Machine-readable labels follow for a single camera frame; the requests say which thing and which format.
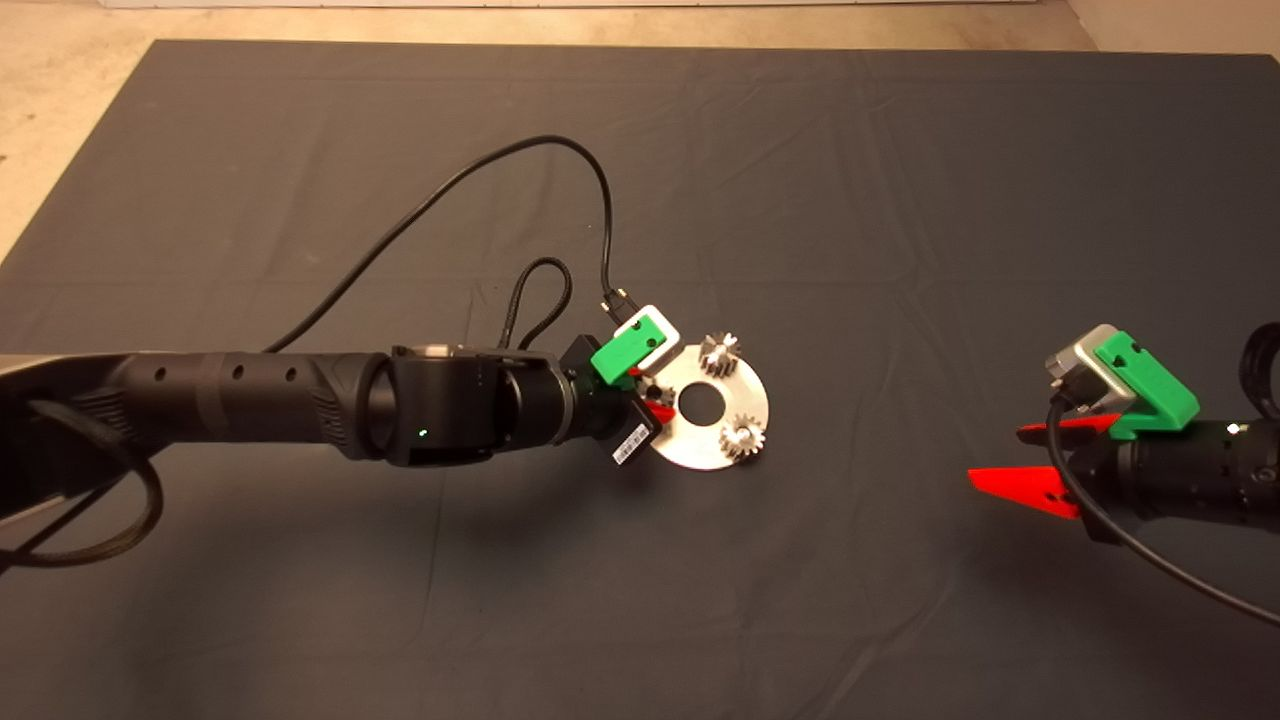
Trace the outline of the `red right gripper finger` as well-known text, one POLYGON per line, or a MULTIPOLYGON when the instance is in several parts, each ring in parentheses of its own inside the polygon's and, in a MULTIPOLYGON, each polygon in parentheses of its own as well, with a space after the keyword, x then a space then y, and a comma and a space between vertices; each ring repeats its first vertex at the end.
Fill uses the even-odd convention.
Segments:
POLYGON ((1048 515, 1076 520, 1080 507, 1055 468, 973 468, 968 478, 979 492, 1034 509, 1048 515))
MULTIPOLYGON (((1119 414, 1076 416, 1059 421, 1059 439, 1062 446, 1083 446, 1100 436, 1106 436, 1119 414)), ((1018 428, 1018 441, 1029 446, 1047 446, 1050 429, 1046 423, 1018 428)))

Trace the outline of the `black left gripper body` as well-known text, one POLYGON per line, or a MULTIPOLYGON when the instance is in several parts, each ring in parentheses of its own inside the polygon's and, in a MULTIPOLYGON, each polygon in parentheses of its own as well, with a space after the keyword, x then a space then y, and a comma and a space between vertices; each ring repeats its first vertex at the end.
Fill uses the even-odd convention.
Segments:
POLYGON ((591 439, 614 465, 625 466, 658 438, 662 424, 635 389, 605 383, 591 364, 602 343, 589 334, 575 337, 559 357, 568 382, 568 425, 562 443, 591 439))

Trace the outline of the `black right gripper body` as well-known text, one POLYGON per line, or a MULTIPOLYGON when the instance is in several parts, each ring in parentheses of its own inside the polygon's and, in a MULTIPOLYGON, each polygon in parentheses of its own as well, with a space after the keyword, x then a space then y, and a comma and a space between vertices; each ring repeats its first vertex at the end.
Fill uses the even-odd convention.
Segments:
POLYGON ((1176 518, 1271 529, 1271 423, 1193 421, 1133 441, 1101 436, 1068 466, 1106 516, 1129 533, 1176 518))

